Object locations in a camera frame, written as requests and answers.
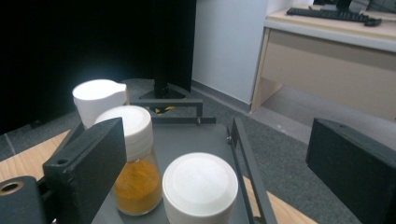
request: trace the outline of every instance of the yellow object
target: yellow object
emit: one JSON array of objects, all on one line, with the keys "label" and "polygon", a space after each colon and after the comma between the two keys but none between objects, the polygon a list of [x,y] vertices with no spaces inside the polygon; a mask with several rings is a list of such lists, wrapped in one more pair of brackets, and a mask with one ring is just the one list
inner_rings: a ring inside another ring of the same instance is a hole
[{"label": "yellow object", "polygon": [[128,162],[116,180],[114,192],[121,212],[142,215],[151,211],[163,195],[157,167],[144,159]]}]

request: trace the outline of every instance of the glass jar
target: glass jar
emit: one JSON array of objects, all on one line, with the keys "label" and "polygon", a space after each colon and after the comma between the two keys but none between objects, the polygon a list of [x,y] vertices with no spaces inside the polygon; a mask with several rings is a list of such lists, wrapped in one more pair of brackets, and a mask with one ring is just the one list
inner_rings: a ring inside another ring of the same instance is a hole
[{"label": "glass jar", "polygon": [[153,210],[163,197],[162,178],[153,147],[151,115],[140,106],[107,110],[95,123],[122,118],[127,162],[113,186],[118,209],[140,216]]}]

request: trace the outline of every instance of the white container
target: white container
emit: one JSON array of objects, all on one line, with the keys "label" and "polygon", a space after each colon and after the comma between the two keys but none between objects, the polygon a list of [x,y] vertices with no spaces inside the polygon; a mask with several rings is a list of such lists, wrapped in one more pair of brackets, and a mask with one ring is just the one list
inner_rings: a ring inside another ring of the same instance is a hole
[{"label": "white container", "polygon": [[126,84],[107,79],[83,82],[73,89],[73,99],[85,129],[110,108],[125,105],[128,99]]},{"label": "white container", "polygon": [[151,115],[143,107],[124,105],[107,110],[95,123],[114,118],[122,118],[127,156],[113,186],[116,204],[124,214],[144,215],[163,197],[162,179],[153,148]]},{"label": "white container", "polygon": [[163,175],[163,203],[171,224],[227,224],[237,192],[233,168],[208,153],[183,155]]}]

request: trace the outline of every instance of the wall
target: wall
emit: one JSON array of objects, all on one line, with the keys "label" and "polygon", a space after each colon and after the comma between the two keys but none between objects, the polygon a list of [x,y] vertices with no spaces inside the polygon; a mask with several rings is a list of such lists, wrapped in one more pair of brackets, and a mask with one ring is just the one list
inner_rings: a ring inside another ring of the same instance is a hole
[{"label": "wall", "polygon": [[198,0],[192,80],[250,105],[265,16],[293,3],[293,0]]}]

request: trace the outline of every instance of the black keyboard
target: black keyboard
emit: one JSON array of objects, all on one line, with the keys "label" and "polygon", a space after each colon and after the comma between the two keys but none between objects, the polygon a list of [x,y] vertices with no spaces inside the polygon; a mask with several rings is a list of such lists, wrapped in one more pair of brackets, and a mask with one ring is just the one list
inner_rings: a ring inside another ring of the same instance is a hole
[{"label": "black keyboard", "polygon": [[331,19],[338,21],[358,21],[365,22],[369,20],[368,16],[365,16],[360,13],[350,12],[350,11],[331,11],[331,10],[316,10],[316,9],[308,9],[308,8],[297,8],[291,7],[288,12],[288,15],[298,15],[298,16],[306,16],[306,17],[315,17],[322,19]]}]

